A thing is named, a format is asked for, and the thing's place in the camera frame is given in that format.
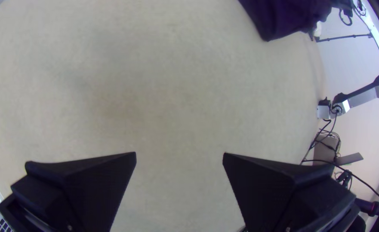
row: black cloth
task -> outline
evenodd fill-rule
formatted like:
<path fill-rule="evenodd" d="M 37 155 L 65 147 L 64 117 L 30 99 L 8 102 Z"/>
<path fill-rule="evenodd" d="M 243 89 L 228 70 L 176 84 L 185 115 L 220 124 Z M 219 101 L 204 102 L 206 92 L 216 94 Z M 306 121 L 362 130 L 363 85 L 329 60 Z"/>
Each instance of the black cloth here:
<path fill-rule="evenodd" d="M 330 0 L 239 0 L 261 38 L 270 41 L 309 32 L 331 13 Z"/>

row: power cord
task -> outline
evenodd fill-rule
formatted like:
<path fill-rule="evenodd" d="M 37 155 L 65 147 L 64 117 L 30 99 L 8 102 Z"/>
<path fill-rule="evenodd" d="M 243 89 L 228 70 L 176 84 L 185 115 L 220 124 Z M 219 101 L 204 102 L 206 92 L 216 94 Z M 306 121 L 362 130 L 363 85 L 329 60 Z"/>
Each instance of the power cord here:
<path fill-rule="evenodd" d="M 325 160 L 321 160 L 321 159 L 312 159 L 312 160 L 303 160 L 302 162 L 314 162 L 314 161 L 317 161 L 317 162 L 324 162 L 324 163 L 327 163 L 327 164 L 331 164 L 331 165 L 334 165 L 338 168 L 340 168 L 341 170 L 343 170 L 343 172 L 346 172 L 347 170 L 345 170 L 344 168 L 338 166 L 337 164 L 335 163 L 332 163 L 332 162 L 328 162 L 328 161 L 325 161 Z M 367 184 L 364 180 L 360 179 L 358 176 L 354 175 L 354 174 L 351 174 L 353 177 L 355 177 L 357 180 L 359 180 L 361 183 L 365 184 L 367 187 L 369 187 L 378 197 L 379 197 L 379 193 L 374 190 L 374 188 L 372 188 L 369 184 Z"/>
<path fill-rule="evenodd" d="M 334 118 L 334 123 L 333 123 L 333 127 L 331 128 L 331 131 L 329 131 L 329 133 L 327 134 L 327 136 L 325 136 L 324 138 L 322 138 L 320 141 L 318 141 L 317 140 L 317 138 L 320 136 L 320 134 L 321 134 L 321 132 L 331 123 L 331 120 L 325 120 L 324 119 L 324 121 L 326 121 L 326 122 L 328 122 L 318 133 L 317 133 L 317 135 L 315 136 L 315 138 L 314 138 L 314 140 L 313 140 L 313 142 L 311 143 L 311 146 L 310 146 L 310 148 L 308 149 L 308 150 L 311 150 L 311 149 L 313 149 L 317 144 L 319 144 L 319 143 L 321 143 L 321 142 L 323 142 L 323 140 L 325 140 L 328 136 L 330 136 L 331 135 L 331 133 L 333 132 L 333 130 L 334 130 L 334 126 L 336 125 L 336 121 L 337 121 L 337 114 L 339 113 L 339 111 L 338 110 L 336 110 L 336 112 L 334 113 L 336 116 L 335 116 L 335 118 Z"/>

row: robotic arm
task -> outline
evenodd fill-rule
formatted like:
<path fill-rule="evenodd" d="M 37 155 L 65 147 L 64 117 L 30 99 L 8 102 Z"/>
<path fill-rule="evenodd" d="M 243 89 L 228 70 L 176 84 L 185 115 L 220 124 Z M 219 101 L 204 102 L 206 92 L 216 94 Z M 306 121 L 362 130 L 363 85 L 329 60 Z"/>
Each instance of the robotic arm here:
<path fill-rule="evenodd" d="M 354 5 L 360 6 L 359 0 L 354 0 Z M 372 16 L 375 14 L 379 20 L 379 0 L 369 0 L 370 4 L 365 4 L 371 6 L 371 13 L 369 9 L 365 9 L 365 15 L 361 15 L 358 12 L 356 14 L 358 17 L 366 24 L 369 28 L 377 47 L 379 48 L 379 25 L 373 23 Z M 350 94 L 339 93 L 336 95 L 331 102 L 330 100 L 324 99 L 318 103 L 317 116 L 319 119 L 331 119 L 336 116 L 343 115 L 347 113 L 351 108 L 364 104 L 373 99 L 379 98 L 379 75 L 373 81 L 373 83 L 362 87 Z"/>

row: cable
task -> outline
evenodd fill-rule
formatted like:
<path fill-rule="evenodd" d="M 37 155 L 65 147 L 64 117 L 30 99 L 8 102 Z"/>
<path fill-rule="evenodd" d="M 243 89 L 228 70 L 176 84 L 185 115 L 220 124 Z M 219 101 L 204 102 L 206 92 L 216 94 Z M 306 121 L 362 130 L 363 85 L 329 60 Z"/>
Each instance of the cable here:
<path fill-rule="evenodd" d="M 324 163 L 327 163 L 327 164 L 331 164 L 331 165 L 334 165 L 338 168 L 340 168 L 341 170 L 343 171 L 346 171 L 344 168 L 338 166 L 337 164 L 334 164 L 332 162 L 328 162 L 328 161 L 325 161 L 325 160 L 321 160 L 321 159 L 312 159 L 312 160 L 304 160 L 302 162 L 313 162 L 313 161 L 317 161 L 317 162 L 324 162 Z M 379 193 L 376 192 L 376 190 L 374 190 L 369 184 L 367 184 L 364 180 L 360 179 L 358 176 L 354 175 L 354 174 L 351 174 L 352 176 L 354 176 L 357 180 L 359 180 L 361 183 L 365 184 L 367 187 L 369 187 L 378 197 L 379 197 Z"/>
<path fill-rule="evenodd" d="M 321 132 L 331 123 L 331 120 L 325 120 L 326 122 L 328 121 L 328 123 L 317 133 L 317 135 L 315 136 L 313 142 L 311 143 L 310 145 L 310 148 L 308 150 L 311 150 L 313 147 L 315 147 L 316 144 L 314 144 L 315 141 L 317 141 L 317 138 L 318 136 L 320 136 Z"/>
<path fill-rule="evenodd" d="M 311 150 L 311 149 L 313 149 L 317 144 L 319 144 L 319 143 L 321 143 L 323 140 L 325 140 L 331 133 L 332 133 L 332 131 L 334 130 L 334 126 L 336 125 L 336 121 L 337 121 L 337 114 L 338 114 L 338 111 L 336 111 L 336 117 L 335 117 L 335 119 L 334 119 L 334 123 L 333 123 L 333 127 L 331 128 L 331 131 L 328 133 L 328 135 L 327 136 L 325 136 L 324 138 L 322 138 L 320 141 L 317 141 L 317 138 L 318 138 L 318 136 L 320 136 L 320 133 L 331 123 L 331 120 L 320 130 L 320 132 L 317 134 L 317 136 L 314 138 L 314 141 L 313 141 L 313 143 L 312 143 L 312 145 L 310 146 L 310 149 L 309 150 Z"/>
<path fill-rule="evenodd" d="M 350 187 L 348 188 L 348 190 L 351 190 L 351 185 L 353 184 L 353 175 L 351 176 L 351 179 L 350 179 Z"/>
<path fill-rule="evenodd" d="M 342 9 L 340 9 L 340 12 L 339 12 L 340 20 L 341 20 L 345 25 L 347 25 L 347 26 L 351 26 L 351 25 L 353 25 L 353 20 L 352 20 L 352 19 L 350 18 L 350 16 L 348 16 L 348 15 L 347 15 L 347 18 L 348 18 L 348 20 L 349 20 L 350 22 L 349 22 L 349 23 L 344 22 L 344 19 L 343 19 L 343 17 L 341 16 L 341 12 L 343 12 Z"/>
<path fill-rule="evenodd" d="M 334 173 L 334 178 L 337 180 L 337 175 L 343 173 L 342 171 L 338 171 Z"/>

